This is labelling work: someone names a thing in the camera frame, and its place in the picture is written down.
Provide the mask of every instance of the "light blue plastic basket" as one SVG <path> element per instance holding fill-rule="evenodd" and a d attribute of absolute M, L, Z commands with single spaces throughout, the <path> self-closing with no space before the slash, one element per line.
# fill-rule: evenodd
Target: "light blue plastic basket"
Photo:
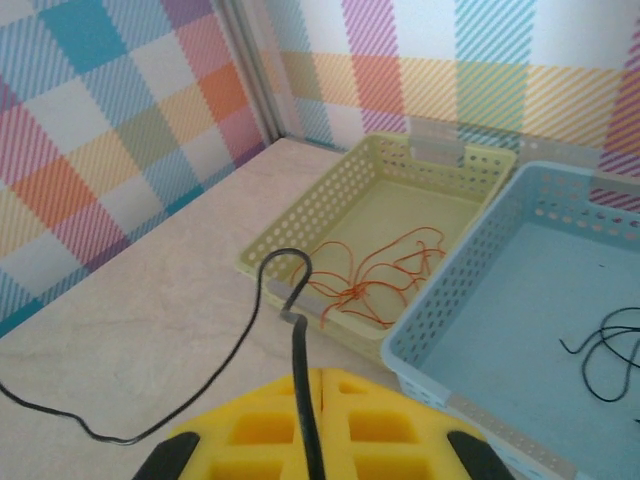
<path fill-rule="evenodd" d="M 593 188 L 640 197 L 640 178 L 520 169 L 382 346 L 407 395 L 474 423 L 529 478 L 640 478 L 639 372 L 622 401 L 601 402 L 583 355 L 558 341 L 577 346 L 607 313 L 640 305 L 640 215 L 591 203 Z M 613 355 L 591 365 L 596 388 L 620 391 Z"/>

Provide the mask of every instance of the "white countertop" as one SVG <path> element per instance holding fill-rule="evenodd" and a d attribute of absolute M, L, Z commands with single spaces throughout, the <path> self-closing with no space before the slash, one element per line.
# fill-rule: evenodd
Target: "white countertop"
<path fill-rule="evenodd" d="M 279 140 L 0 339 L 0 378 L 18 395 L 84 417 L 105 435 L 146 430 L 195 392 L 246 325 L 255 286 L 241 251 L 340 158 Z M 267 304 L 228 369 L 199 401 L 131 447 L 91 440 L 67 419 L 0 396 L 0 479 L 133 477 L 171 426 L 291 371 L 291 326 Z M 314 331 L 310 367 L 397 388 L 395 376 Z"/>

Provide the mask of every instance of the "black cable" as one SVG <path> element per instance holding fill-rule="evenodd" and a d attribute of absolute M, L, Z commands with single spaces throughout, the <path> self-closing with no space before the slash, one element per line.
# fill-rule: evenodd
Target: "black cable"
<path fill-rule="evenodd" d="M 296 301 L 296 299 L 300 295 L 300 292 L 309 281 L 309 278 L 311 277 L 311 273 L 312 273 L 311 259 L 306 253 L 296 248 L 281 248 L 279 250 L 275 250 L 269 253 L 262 260 L 262 262 L 260 263 L 260 266 L 258 267 L 257 282 L 256 282 L 256 296 L 255 296 L 255 303 L 253 306 L 253 312 L 251 313 L 251 318 L 249 319 L 249 322 L 247 323 L 247 326 L 245 327 L 244 331 L 240 335 L 240 338 L 238 338 L 238 341 L 231 349 L 231 352 L 229 353 L 229 355 L 227 355 L 227 358 L 225 358 L 222 364 L 213 373 L 213 375 L 209 377 L 209 379 L 205 382 L 205 384 L 202 387 L 200 387 L 200 389 L 196 393 L 194 393 L 186 402 L 184 402 L 182 405 L 180 405 L 178 408 L 176 408 L 174 411 L 172 411 L 169 415 L 164 417 L 162 420 L 157 422 L 155 425 L 153 425 L 152 427 L 148 428 L 147 430 L 145 430 L 144 432 L 142 432 L 141 434 L 133 438 L 110 437 L 110 436 L 105 436 L 105 435 L 100 435 L 98 433 L 95 433 L 91 429 L 91 427 L 89 427 L 87 422 L 82 417 L 76 415 L 75 413 L 70 413 L 70 412 L 65 412 L 63 410 L 57 410 L 55 408 L 45 407 L 43 405 L 38 405 L 37 403 L 32 403 L 27 400 L 23 400 L 18 395 L 11 392 L 7 387 L 5 387 L 2 382 L 0 382 L 0 392 L 2 392 L 6 397 L 13 400 L 15 403 L 17 403 L 22 407 L 35 410 L 41 413 L 46 413 L 49 415 L 71 418 L 75 420 L 80 425 L 80 427 L 82 427 L 82 429 L 87 433 L 87 435 L 89 435 L 92 439 L 96 441 L 111 443 L 115 445 L 134 445 L 140 442 L 141 440 L 144 440 L 149 435 L 152 435 L 153 433 L 157 432 L 160 428 L 165 426 L 167 423 L 173 420 L 176 416 L 178 416 L 184 410 L 189 408 L 193 404 L 193 402 L 195 402 L 211 386 L 211 384 L 218 378 L 218 376 L 224 371 L 224 369 L 227 368 L 231 360 L 233 360 L 233 357 L 235 357 L 236 353 L 238 353 L 240 346 L 247 338 L 247 335 L 251 331 L 251 328 L 253 327 L 256 321 L 256 318 L 258 317 L 258 312 L 260 311 L 260 300 L 262 296 L 262 276 L 264 273 L 264 269 L 269 262 L 271 262 L 274 258 L 279 257 L 281 255 L 295 255 L 297 257 L 300 257 L 304 261 L 305 267 L 306 267 L 303 277 L 296 284 L 295 288 L 291 292 L 291 295 L 287 299 L 285 306 L 283 307 L 282 310 L 288 311 L 291 308 L 293 303 Z M 305 355 L 305 372 L 306 372 L 306 355 Z"/>
<path fill-rule="evenodd" d="M 627 394 L 627 392 L 629 391 L 629 386 L 631 383 L 631 370 L 633 368 L 640 368 L 640 365 L 635 362 L 636 356 L 638 355 L 638 351 L 640 350 L 640 339 L 635 342 L 631 350 L 631 355 L 629 357 L 624 356 L 617 349 L 615 349 L 609 342 L 610 339 L 618 337 L 620 335 L 629 334 L 629 333 L 640 333 L 640 327 L 631 327 L 628 325 L 612 325 L 612 326 L 608 325 L 609 321 L 613 317 L 615 317 L 616 315 L 622 312 L 628 312 L 628 311 L 640 311 L 640 307 L 624 307 L 609 313 L 600 322 L 600 327 L 591 335 L 589 335 L 582 342 L 582 344 L 575 350 L 570 349 L 567 346 L 567 344 L 562 339 L 560 339 L 560 344 L 567 352 L 569 352 L 572 355 L 577 355 L 587 347 L 587 345 L 589 344 L 589 342 L 591 342 L 591 340 L 593 340 L 597 336 L 600 336 L 600 339 L 596 343 L 594 343 L 591 346 L 591 348 L 589 348 L 589 350 L 587 351 L 587 354 L 585 355 L 585 358 L 582 361 L 581 373 L 582 373 L 582 380 L 584 381 L 584 384 L 589 390 L 589 392 L 598 400 L 601 400 L 603 402 L 614 403 L 619 400 L 622 400 Z M 618 331 L 611 334 L 607 333 L 612 330 L 618 330 Z M 593 353 L 596 351 L 598 347 L 603 345 L 607 347 L 607 349 L 611 351 L 613 354 L 615 354 L 618 358 L 620 358 L 623 362 L 626 363 L 624 383 L 622 386 L 622 390 L 618 395 L 614 397 L 603 397 L 598 392 L 596 392 L 594 388 L 591 386 L 591 382 L 589 381 L 589 376 L 587 375 L 587 366 L 589 365 L 589 361 L 591 360 Z"/>
<path fill-rule="evenodd" d="M 300 418 L 300 430 L 304 443 L 304 451 L 307 457 L 307 470 L 309 480 L 325 480 L 324 463 L 322 461 L 322 447 L 318 436 L 316 419 L 313 415 L 313 403 L 311 401 L 311 389 L 309 388 L 309 370 L 307 368 L 307 346 L 305 333 L 307 319 L 304 315 L 298 315 L 293 326 L 293 385 L 296 394 L 298 417 Z"/>

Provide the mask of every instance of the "plaid wallpaper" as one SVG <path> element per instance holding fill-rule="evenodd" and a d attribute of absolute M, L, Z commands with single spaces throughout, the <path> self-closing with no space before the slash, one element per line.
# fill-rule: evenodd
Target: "plaid wallpaper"
<path fill-rule="evenodd" d="M 0 0 L 0 336 L 264 148 L 208 0 Z"/>
<path fill-rule="evenodd" d="M 639 0 L 245 0 L 288 131 L 348 148 L 407 117 L 592 147 L 640 176 Z M 640 199 L 600 192 L 640 211 Z"/>

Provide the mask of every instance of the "yellow foam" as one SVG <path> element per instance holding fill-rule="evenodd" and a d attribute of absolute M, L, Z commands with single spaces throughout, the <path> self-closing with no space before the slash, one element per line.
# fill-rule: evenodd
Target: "yellow foam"
<path fill-rule="evenodd" d="M 476 429 L 338 369 L 309 371 L 326 476 L 344 480 L 469 480 L 447 440 Z M 176 428 L 200 442 L 180 480 L 307 478 L 292 377 Z"/>

